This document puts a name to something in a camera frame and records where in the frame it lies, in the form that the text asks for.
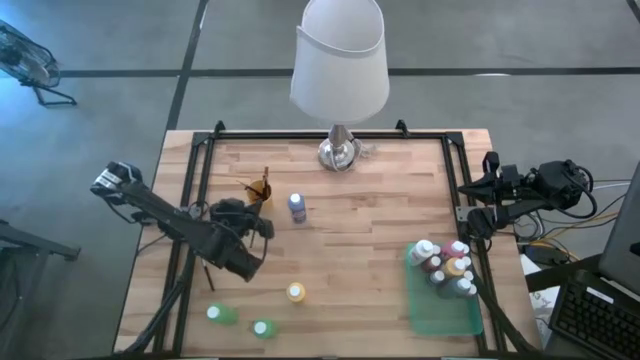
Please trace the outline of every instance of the yellow wire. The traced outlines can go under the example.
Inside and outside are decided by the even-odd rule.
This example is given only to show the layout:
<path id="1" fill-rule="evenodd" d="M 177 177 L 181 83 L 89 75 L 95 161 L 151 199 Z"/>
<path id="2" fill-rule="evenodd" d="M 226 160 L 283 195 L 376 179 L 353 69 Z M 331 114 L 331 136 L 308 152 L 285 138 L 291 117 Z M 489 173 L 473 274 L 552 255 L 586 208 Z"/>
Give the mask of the yellow wire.
<path id="1" fill-rule="evenodd" d="M 592 217 L 592 218 L 591 218 L 591 219 L 589 219 L 589 220 L 585 220 L 585 221 L 581 221 L 581 222 L 579 222 L 579 223 L 575 223 L 575 224 L 573 224 L 573 225 L 571 225 L 571 226 L 567 226 L 567 227 L 565 227 L 565 228 L 563 228 L 563 229 L 561 229 L 561 230 L 560 230 L 560 229 L 558 229 L 558 230 L 560 230 L 560 232 L 559 232 L 559 233 L 557 233 L 557 234 L 555 234 L 555 235 L 547 234 L 545 237 L 543 237 L 543 238 L 541 238 L 541 239 L 538 239 L 538 240 L 534 240 L 534 241 L 532 241 L 532 242 L 531 242 L 531 244 L 534 244 L 534 243 L 537 243 L 537 242 L 544 242 L 544 241 L 547 241 L 547 240 L 549 240 L 549 239 L 551 239 L 551 238 L 558 237 L 558 236 L 560 236 L 560 235 L 564 234 L 565 232 L 567 232 L 567 231 L 569 231 L 569 230 L 571 230 L 571 229 L 573 229 L 573 228 L 575 228 L 575 227 L 577 227 L 577 226 L 580 226 L 580 225 L 583 225 L 583 224 L 587 224 L 587 223 L 590 223 L 590 222 L 593 222 L 593 221 L 596 221 L 596 220 L 603 220 L 603 219 L 607 219 L 607 218 L 610 218 L 610 217 L 613 217 L 613 216 L 617 216 L 617 215 L 618 215 L 618 211 L 615 211 L 615 212 L 612 212 L 612 213 L 602 214 L 602 215 L 598 215 L 598 216 L 596 216 L 596 217 Z"/>
<path id="2" fill-rule="evenodd" d="M 565 249 L 563 249 L 563 248 L 561 248 L 559 246 L 554 246 L 551 243 L 548 243 L 546 241 L 541 242 L 541 243 L 537 243 L 537 244 L 531 243 L 530 245 L 531 246 L 537 246 L 537 247 L 554 248 L 554 249 L 560 250 L 562 253 L 564 253 L 566 255 L 569 255 L 570 257 L 574 258 L 575 260 L 580 260 L 580 258 L 576 254 L 572 253 L 571 251 L 567 251 L 567 250 L 565 250 Z"/>

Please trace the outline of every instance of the lamp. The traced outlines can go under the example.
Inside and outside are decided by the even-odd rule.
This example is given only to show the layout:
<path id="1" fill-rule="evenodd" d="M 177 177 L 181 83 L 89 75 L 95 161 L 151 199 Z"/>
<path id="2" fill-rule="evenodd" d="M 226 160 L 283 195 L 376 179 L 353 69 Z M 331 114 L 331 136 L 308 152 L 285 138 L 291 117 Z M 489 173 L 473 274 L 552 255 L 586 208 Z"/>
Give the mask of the lamp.
<path id="1" fill-rule="evenodd" d="M 311 0 L 296 46 L 291 101 L 332 124 L 318 159 L 345 171 L 363 150 L 345 125 L 377 114 L 389 97 L 382 11 L 374 0 Z"/>

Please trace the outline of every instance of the white lampshade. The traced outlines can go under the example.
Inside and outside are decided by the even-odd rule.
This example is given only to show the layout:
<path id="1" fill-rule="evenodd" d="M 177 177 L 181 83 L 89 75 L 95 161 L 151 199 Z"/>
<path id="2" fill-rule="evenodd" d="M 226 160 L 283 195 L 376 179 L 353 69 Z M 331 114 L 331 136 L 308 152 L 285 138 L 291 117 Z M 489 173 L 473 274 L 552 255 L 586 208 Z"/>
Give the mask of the white lampshade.
<path id="1" fill-rule="evenodd" d="M 306 114 L 348 125 L 389 97 L 384 19 L 373 0 L 311 0 L 297 28 L 291 101 Z"/>

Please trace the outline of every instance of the computer monitor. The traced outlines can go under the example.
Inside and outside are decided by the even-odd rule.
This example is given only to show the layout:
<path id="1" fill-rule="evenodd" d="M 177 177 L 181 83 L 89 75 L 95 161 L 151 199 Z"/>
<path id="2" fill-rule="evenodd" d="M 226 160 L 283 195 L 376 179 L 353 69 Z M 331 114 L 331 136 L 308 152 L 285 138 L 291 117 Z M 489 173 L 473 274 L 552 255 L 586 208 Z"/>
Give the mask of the computer monitor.
<path id="1" fill-rule="evenodd" d="M 598 267 L 607 278 L 640 294 L 640 163 Z"/>

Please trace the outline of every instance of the fan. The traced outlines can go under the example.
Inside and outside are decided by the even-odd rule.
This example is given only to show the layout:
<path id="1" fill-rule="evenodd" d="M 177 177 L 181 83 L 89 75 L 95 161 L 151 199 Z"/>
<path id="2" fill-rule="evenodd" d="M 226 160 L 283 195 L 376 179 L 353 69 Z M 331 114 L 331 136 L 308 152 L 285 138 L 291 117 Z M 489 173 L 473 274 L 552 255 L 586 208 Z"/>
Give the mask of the fan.
<path id="1" fill-rule="evenodd" d="M 20 85 L 33 89 L 38 103 L 49 105 L 77 105 L 74 98 L 51 88 L 60 83 L 60 70 L 51 52 L 0 20 L 0 69 L 16 78 Z M 45 101 L 41 91 L 66 100 Z"/>

